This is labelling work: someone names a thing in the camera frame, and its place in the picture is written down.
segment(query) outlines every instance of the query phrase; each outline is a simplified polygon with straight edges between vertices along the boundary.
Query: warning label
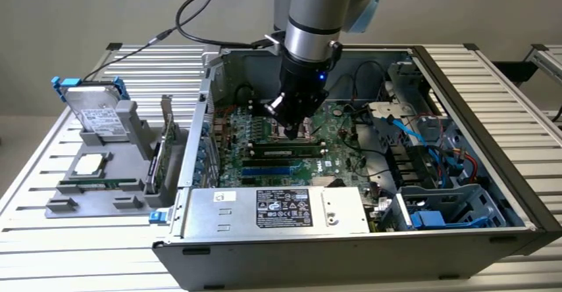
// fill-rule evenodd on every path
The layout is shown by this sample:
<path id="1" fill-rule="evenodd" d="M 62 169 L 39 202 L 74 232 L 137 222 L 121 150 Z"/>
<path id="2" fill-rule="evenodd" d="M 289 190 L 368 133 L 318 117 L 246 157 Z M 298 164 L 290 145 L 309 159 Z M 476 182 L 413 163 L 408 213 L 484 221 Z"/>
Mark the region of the warning label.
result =
<path id="1" fill-rule="evenodd" d="M 114 109 L 82 109 L 81 114 L 98 136 L 124 135 L 124 127 Z"/>
<path id="2" fill-rule="evenodd" d="M 306 189 L 257 190 L 256 224 L 258 228 L 312 226 Z"/>

